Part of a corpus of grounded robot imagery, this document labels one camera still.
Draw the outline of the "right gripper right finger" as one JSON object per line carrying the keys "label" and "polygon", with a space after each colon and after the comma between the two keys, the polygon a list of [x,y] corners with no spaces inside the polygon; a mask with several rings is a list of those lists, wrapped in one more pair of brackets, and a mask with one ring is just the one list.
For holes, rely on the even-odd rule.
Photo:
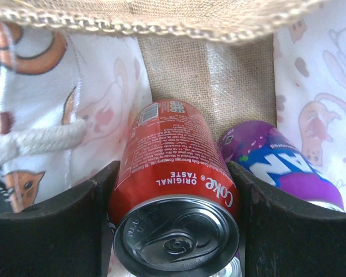
{"label": "right gripper right finger", "polygon": [[346,213],[298,199],[227,164],[240,191],[243,276],[346,276]]}

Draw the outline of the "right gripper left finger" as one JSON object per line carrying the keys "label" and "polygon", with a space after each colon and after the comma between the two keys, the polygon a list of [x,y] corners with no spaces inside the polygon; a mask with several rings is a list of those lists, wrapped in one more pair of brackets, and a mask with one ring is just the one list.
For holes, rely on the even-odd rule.
{"label": "right gripper left finger", "polygon": [[107,203],[119,165],[20,213],[0,214],[0,276],[107,276]]}

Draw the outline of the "purple soda can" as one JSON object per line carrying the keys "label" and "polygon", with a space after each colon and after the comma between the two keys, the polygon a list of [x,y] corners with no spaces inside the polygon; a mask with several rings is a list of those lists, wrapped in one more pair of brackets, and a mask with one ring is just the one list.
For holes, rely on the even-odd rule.
{"label": "purple soda can", "polygon": [[344,211],[336,186],[273,125],[240,123],[220,139],[219,148],[226,162],[238,163],[259,179],[312,204]]}

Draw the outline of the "red soda can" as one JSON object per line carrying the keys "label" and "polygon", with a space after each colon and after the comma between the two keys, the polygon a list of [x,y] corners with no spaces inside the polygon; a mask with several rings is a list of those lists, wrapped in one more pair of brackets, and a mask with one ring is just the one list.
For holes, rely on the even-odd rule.
{"label": "red soda can", "polygon": [[108,203],[135,276],[210,276],[239,245],[240,195],[199,109],[160,100],[134,121]]}

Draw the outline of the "patterned canvas tote bag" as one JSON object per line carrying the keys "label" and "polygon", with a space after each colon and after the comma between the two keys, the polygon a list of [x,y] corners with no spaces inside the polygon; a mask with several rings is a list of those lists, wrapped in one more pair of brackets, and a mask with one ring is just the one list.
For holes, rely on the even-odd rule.
{"label": "patterned canvas tote bag", "polygon": [[214,135],[274,121],[271,34],[322,1],[0,1],[0,20],[93,35],[136,36],[154,99],[204,112]]}

